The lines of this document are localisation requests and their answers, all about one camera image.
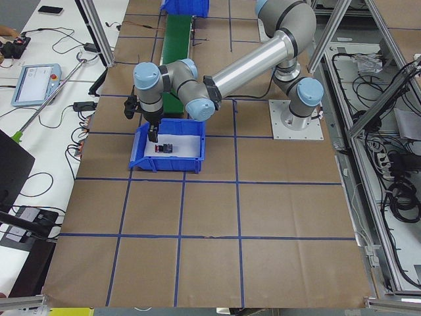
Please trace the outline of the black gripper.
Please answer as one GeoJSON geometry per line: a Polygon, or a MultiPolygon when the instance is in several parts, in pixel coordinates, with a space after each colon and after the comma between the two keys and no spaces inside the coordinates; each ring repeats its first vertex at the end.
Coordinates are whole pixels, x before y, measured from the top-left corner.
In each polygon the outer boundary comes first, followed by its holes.
{"type": "Polygon", "coordinates": [[[163,110],[158,110],[155,112],[143,113],[144,119],[150,124],[152,128],[148,131],[148,139],[150,142],[158,142],[158,131],[161,120],[163,118],[163,110]]]}

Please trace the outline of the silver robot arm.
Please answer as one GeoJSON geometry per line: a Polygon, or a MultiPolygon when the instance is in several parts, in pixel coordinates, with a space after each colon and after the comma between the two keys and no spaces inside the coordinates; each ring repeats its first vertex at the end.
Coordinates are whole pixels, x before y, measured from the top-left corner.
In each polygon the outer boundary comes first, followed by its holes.
{"type": "Polygon", "coordinates": [[[315,13],[306,1],[258,1],[255,12],[269,40],[201,82],[191,59],[160,66],[137,64],[132,92],[124,103],[125,116],[130,119],[141,113],[150,125],[148,138],[156,143],[164,94],[176,92],[190,117],[205,121],[219,110],[225,97],[271,68],[274,83],[290,99],[283,124],[290,130],[305,129],[324,95],[322,84],[304,76],[297,60],[314,36],[315,13]]]}

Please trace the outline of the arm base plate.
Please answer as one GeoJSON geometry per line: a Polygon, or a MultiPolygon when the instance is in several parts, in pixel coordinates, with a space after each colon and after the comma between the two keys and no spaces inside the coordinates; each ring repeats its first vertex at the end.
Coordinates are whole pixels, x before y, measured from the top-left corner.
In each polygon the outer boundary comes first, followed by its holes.
{"type": "Polygon", "coordinates": [[[270,99],[268,104],[274,140],[322,141],[324,139],[315,108],[309,117],[301,118],[290,111],[290,100],[270,99]]]}

